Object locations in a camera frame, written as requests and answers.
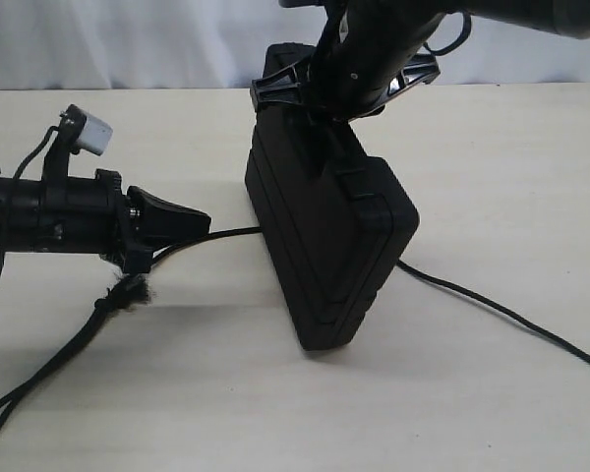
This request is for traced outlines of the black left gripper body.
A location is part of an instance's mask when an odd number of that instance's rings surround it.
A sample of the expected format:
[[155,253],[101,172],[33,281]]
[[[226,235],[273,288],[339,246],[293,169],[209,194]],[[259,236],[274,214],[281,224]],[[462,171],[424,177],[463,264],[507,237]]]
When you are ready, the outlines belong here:
[[97,169],[88,178],[68,174],[76,132],[56,126],[43,159],[38,210],[38,249],[98,254],[124,273],[150,272],[153,249],[138,241],[118,172]]

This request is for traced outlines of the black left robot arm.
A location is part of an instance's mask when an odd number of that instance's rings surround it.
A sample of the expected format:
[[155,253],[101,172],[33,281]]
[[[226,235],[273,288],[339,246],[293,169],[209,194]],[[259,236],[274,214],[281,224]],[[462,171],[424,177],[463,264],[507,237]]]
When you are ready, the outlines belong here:
[[150,272],[155,252],[207,236],[208,214],[124,188],[116,171],[70,175],[73,145],[51,127],[23,161],[45,154],[39,179],[23,178],[22,168],[0,177],[0,251],[96,254],[125,274],[141,274]]

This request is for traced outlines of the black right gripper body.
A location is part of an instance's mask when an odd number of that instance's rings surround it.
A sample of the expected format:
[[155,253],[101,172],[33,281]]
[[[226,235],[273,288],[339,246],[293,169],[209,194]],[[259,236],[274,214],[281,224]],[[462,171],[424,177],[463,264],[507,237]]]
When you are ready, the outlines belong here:
[[418,50],[439,26],[437,1],[321,1],[327,20],[312,52],[252,81],[257,112],[289,105],[339,121],[372,114],[439,75]]

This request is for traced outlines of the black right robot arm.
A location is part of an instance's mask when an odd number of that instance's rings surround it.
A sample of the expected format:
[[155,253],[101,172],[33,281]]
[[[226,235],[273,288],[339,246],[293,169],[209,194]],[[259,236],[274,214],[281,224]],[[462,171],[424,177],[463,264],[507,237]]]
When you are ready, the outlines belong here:
[[473,18],[590,38],[590,1],[325,1],[327,21],[303,58],[253,81],[261,111],[301,107],[347,121],[432,82],[438,58],[470,36]]

